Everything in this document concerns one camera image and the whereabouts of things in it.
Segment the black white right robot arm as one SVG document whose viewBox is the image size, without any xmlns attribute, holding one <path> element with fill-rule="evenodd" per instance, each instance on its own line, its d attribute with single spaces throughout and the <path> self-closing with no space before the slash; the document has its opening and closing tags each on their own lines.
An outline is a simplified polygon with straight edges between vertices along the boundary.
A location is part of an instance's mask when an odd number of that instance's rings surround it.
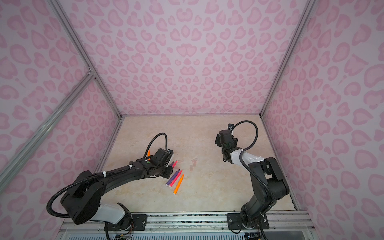
<svg viewBox="0 0 384 240">
<path fill-rule="evenodd" d="M 238 139 L 230 129 L 221 130 L 215 140 L 215 144 L 221 148 L 224 162 L 243 167 L 250 174 L 253 196 L 242 206 L 240 213 L 246 228 L 261 226 L 266 213 L 278 200 L 290 193 L 287 180 L 275 158 L 262 158 L 247 153 L 258 136 L 259 132 L 256 131 L 252 144 L 245 149 L 237 146 Z"/>
</svg>

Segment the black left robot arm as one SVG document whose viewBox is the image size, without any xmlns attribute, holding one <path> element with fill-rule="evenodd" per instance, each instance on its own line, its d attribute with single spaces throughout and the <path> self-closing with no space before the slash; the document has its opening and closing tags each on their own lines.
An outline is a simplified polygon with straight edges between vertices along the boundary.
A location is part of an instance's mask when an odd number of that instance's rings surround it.
<svg viewBox="0 0 384 240">
<path fill-rule="evenodd" d="M 133 217 L 128 208 L 122 203 L 118 203 L 116 207 L 102 204 L 102 197 L 133 181 L 170 178 L 173 167 L 169 163 L 173 155 L 173 150 L 158 149 L 152 157 L 138 159 L 115 170 L 97 174 L 84 171 L 64 191 L 61 205 L 76 225 L 89 221 L 105 222 L 116 230 L 130 229 Z"/>
</svg>

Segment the orange pen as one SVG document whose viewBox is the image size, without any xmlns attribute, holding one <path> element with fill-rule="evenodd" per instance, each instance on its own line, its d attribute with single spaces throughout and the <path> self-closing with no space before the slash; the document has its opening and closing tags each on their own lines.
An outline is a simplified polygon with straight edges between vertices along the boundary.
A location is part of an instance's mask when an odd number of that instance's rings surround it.
<svg viewBox="0 0 384 240">
<path fill-rule="evenodd" d="M 176 186 L 176 188 L 175 188 L 175 190 L 173 192 L 174 195 L 177 194 L 177 192 L 178 192 L 178 190 L 179 190 L 179 188 L 181 186 L 181 183 L 183 182 L 183 179 L 184 179 L 184 175 L 182 175 L 181 178 L 179 179 L 178 184 L 177 184 L 177 186 Z"/>
</svg>

